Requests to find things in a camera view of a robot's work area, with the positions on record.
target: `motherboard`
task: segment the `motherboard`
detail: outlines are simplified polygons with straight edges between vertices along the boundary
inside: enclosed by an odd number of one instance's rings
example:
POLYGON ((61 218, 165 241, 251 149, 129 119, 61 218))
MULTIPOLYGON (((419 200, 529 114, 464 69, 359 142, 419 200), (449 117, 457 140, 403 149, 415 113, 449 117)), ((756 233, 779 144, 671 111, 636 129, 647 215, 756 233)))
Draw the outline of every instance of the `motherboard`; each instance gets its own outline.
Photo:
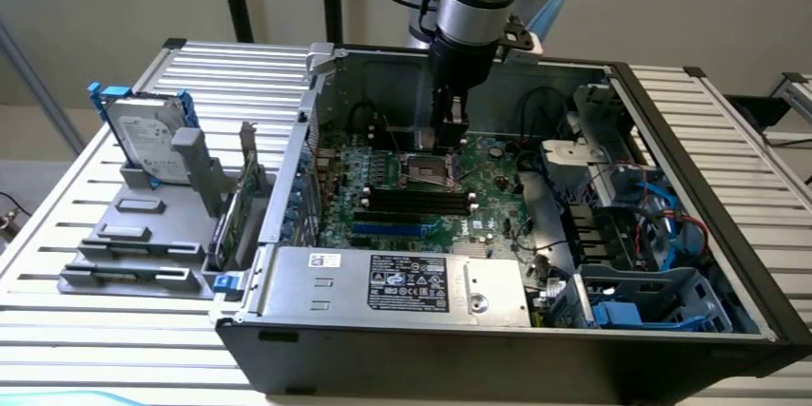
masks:
POLYGON ((439 156, 329 133, 316 152, 319 245, 521 259, 513 238, 529 234, 528 215, 511 144, 469 134, 455 154, 439 156))

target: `power supply label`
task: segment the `power supply label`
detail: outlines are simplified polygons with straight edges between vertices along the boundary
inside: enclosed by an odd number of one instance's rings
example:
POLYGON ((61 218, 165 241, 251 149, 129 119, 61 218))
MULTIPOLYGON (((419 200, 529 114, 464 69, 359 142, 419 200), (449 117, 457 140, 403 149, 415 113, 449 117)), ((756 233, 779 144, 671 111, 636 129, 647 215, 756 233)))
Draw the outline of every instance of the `power supply label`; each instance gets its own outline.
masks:
POLYGON ((445 259, 372 256, 367 304, 376 311, 448 313, 445 259))

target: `aluminum slotted platform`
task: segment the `aluminum slotted platform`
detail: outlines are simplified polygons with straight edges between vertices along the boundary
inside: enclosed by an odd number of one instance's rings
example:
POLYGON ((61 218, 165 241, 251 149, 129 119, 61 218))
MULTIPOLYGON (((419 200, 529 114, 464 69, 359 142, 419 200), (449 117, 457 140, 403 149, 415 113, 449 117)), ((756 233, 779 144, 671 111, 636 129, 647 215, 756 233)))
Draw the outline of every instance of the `aluminum slotted platform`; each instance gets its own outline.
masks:
MULTIPOLYGON (((240 121, 255 121, 260 160, 273 171, 307 90, 305 54, 307 48, 189 42, 161 52, 136 89, 191 90, 207 143, 225 166, 241 162, 240 121)), ((680 68, 633 69, 777 283, 812 323, 812 213, 808 196, 795 189, 797 178, 765 161, 769 156, 753 147, 704 80, 680 68)), ((103 128, 0 257, 0 393, 81 388, 145 404, 264 404, 269 400, 251 390, 211 329, 208 301, 57 293, 63 265, 116 195, 120 162, 103 128)), ((764 379, 731 378, 683 404, 752 406, 777 404, 768 398, 781 398, 783 406, 800 406, 812 398, 811 380, 812 362, 800 362, 764 379)))

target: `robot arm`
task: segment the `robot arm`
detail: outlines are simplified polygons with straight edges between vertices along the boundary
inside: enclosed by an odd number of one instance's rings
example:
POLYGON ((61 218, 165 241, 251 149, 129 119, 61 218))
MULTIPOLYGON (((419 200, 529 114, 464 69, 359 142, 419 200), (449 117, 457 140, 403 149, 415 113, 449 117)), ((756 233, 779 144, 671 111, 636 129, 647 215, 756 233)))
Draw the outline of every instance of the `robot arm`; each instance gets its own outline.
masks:
POLYGON ((468 89, 487 79, 513 0, 441 0, 429 48, 435 149, 453 149, 468 128, 468 89))

